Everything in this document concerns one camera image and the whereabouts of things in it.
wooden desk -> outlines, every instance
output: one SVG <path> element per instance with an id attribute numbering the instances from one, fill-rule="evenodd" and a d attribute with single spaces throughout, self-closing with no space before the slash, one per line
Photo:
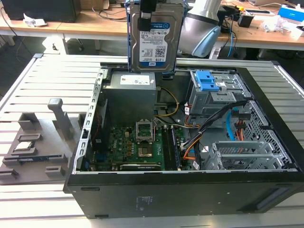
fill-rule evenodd
<path id="1" fill-rule="evenodd" d="M 236 0 L 225 0 L 222 4 L 239 5 L 243 6 L 245 9 L 257 8 L 250 3 Z M 278 7 L 262 7 L 261 9 L 275 11 L 274 13 L 277 13 L 279 10 Z M 113 8 L 109 10 L 109 13 L 117 13 L 115 15 L 108 15 L 111 18 L 125 17 L 123 8 Z M 82 11 L 77 18 L 76 23 L 48 22 L 47 26 L 40 28 L 28 27 L 22 21 L 10 21 L 9 19 L 7 21 L 20 36 L 56 36 L 60 40 L 64 40 L 64 38 L 94 39 L 97 46 L 99 45 L 98 40 L 126 40 L 127 36 L 127 25 L 125 22 L 102 19 L 91 10 Z M 237 22 L 234 22 L 233 31 L 237 35 L 236 47 L 304 50 L 304 37 L 294 40 L 290 36 L 290 33 L 285 30 L 283 34 L 280 32 L 266 33 L 260 27 L 261 23 L 262 21 L 253 20 L 249 28 L 240 28 Z M 1 17 L 0 34 L 14 35 Z M 223 46 L 227 39 L 228 34 L 221 34 L 215 46 Z M 59 47 L 59 49 L 67 51 L 67 46 L 64 41 L 61 45 L 62 46 Z"/>
<path id="2" fill-rule="evenodd" d="M 245 9 L 256 9 L 258 7 L 252 6 L 248 2 L 229 1 L 226 0 L 228 5 L 243 6 Z M 277 14 L 279 7 L 261 7 L 261 10 L 269 10 Z M 304 50 L 304 37 L 298 40 L 290 36 L 290 32 L 284 30 L 281 32 L 265 32 L 260 25 L 261 20 L 252 20 L 249 28 L 242 28 L 238 26 L 236 21 L 233 22 L 232 31 L 237 35 L 236 47 L 245 48 L 267 48 L 267 49 L 284 49 L 284 50 Z M 221 34 L 218 41 L 226 42 L 228 34 Z"/>
<path id="3" fill-rule="evenodd" d="M 115 8 L 110 10 L 110 13 L 117 13 L 115 15 L 109 15 L 111 18 L 123 18 L 126 16 L 123 8 Z M 119 36 L 123 40 L 126 40 L 127 23 L 102 19 L 93 11 L 81 11 L 76 23 L 61 23 L 57 28 L 57 32 L 109 37 Z"/>

cardboard box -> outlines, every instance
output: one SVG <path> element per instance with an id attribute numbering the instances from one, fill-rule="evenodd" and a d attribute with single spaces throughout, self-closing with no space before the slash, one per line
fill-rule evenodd
<path id="1" fill-rule="evenodd" d="M 109 0 L 80 0 L 82 10 L 107 10 L 109 8 Z"/>
<path id="2" fill-rule="evenodd" d="M 288 18 L 291 20 L 297 20 L 302 22 L 304 20 L 304 9 L 302 8 L 289 8 L 286 5 L 282 5 L 280 8 L 278 15 L 282 18 Z"/>

expansion slot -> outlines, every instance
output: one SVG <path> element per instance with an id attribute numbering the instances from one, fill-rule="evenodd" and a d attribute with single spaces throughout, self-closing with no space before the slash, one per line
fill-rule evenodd
<path id="1" fill-rule="evenodd" d="M 162 146 L 163 146 L 163 156 L 165 162 L 166 170 L 177 170 L 178 165 L 180 165 L 180 160 L 178 156 L 178 148 L 175 140 L 174 129 L 161 129 L 162 135 Z"/>

yellow wire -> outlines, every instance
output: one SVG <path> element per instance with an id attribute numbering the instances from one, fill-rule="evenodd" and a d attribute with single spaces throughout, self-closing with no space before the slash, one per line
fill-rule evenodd
<path id="1" fill-rule="evenodd" d="M 171 115 L 176 114 L 176 113 L 177 113 L 177 110 L 179 109 L 179 102 L 178 102 L 178 100 L 177 100 L 176 97 L 173 95 L 173 93 L 171 93 L 168 89 L 163 88 L 163 87 L 161 87 L 161 89 L 166 90 L 166 91 L 174 98 L 174 100 L 175 100 L 175 102 L 176 102 L 176 108 L 175 108 L 175 110 L 174 110 L 173 113 L 164 114 L 164 115 L 155 115 L 155 116 L 156 116 L 156 117 L 167 117 L 167 116 L 171 116 Z"/>

power supply label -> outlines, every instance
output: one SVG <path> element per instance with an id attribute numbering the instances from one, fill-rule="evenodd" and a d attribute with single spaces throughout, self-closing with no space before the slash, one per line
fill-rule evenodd
<path id="1" fill-rule="evenodd" d="M 149 75 L 122 75 L 120 77 L 121 85 L 144 85 L 150 84 Z"/>

